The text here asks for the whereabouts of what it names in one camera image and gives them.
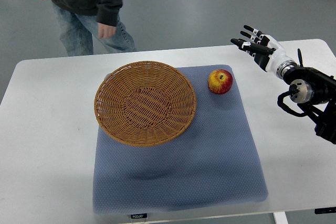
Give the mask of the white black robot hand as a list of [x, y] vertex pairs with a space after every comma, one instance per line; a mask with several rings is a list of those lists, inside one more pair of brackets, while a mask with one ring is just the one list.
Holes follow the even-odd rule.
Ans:
[[246, 38], [232, 38], [230, 42], [252, 56], [263, 71], [272, 72], [281, 79], [288, 69], [297, 65], [272, 36], [248, 25], [244, 25], [244, 30], [240, 34]]

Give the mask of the person's left hand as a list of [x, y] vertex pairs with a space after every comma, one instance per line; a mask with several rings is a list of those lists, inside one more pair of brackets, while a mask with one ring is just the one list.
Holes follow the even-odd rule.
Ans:
[[98, 23], [98, 37], [100, 39], [107, 39], [116, 34], [117, 28], [106, 24]]

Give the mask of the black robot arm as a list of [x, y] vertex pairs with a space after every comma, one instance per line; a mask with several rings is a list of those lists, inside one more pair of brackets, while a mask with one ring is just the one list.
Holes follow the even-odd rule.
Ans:
[[317, 136], [335, 144], [335, 79], [321, 71], [305, 67], [301, 50], [299, 63], [287, 60], [277, 68], [277, 76], [289, 85], [278, 96], [277, 104], [296, 117], [308, 116], [316, 125]]

